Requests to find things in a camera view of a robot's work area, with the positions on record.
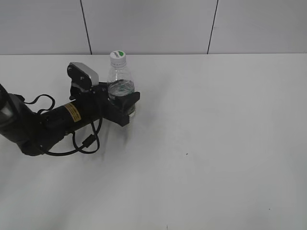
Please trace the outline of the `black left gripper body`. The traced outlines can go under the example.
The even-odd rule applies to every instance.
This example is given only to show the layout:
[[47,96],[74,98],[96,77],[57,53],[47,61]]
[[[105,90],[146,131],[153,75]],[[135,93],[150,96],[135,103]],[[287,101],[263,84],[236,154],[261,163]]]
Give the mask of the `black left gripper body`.
[[128,113],[123,112],[110,102],[107,88],[97,85],[88,92],[81,92],[71,86],[70,100],[81,115],[81,120],[95,121],[102,118],[122,127],[130,123]]

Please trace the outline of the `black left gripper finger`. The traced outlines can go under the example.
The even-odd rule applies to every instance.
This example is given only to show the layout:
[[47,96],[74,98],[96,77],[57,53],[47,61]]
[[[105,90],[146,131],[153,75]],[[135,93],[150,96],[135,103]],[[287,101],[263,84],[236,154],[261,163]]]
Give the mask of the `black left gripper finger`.
[[115,105],[125,113],[133,113],[135,111],[135,104],[140,99],[140,92],[133,92],[125,96],[116,96]]
[[107,82],[99,82],[99,87],[107,88],[108,87],[108,83]]

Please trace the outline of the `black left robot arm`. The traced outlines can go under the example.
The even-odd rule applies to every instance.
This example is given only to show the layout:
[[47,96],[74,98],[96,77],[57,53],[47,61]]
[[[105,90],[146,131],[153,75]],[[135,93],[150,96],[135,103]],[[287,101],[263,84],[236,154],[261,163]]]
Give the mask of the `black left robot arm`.
[[111,103],[107,83],[89,90],[72,85],[71,102],[33,112],[18,94],[0,88],[0,134],[15,143],[28,156],[46,154],[68,156],[77,152],[92,154],[87,148],[100,147],[98,133],[104,119],[124,127],[129,124],[128,109],[140,99],[139,92],[115,97]]

